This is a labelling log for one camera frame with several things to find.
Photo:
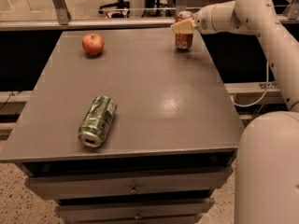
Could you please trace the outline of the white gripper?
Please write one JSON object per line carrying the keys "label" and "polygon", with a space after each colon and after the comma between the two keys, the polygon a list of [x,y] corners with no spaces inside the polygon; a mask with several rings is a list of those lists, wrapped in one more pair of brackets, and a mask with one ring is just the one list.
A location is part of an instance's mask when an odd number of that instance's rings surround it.
{"label": "white gripper", "polygon": [[217,5],[202,7],[194,14],[194,20],[178,21],[171,25],[174,34],[190,35],[197,28],[202,35],[213,35],[218,32],[213,24],[213,13]]}

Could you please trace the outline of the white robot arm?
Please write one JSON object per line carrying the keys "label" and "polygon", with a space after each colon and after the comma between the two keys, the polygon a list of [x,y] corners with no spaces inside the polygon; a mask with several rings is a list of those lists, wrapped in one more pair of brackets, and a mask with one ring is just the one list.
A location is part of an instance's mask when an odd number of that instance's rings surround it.
{"label": "white robot arm", "polygon": [[176,35],[253,35],[273,82],[255,83],[285,111],[254,119],[241,135],[235,165],[235,224],[299,224],[299,43],[273,0],[234,0],[200,8],[171,25]]}

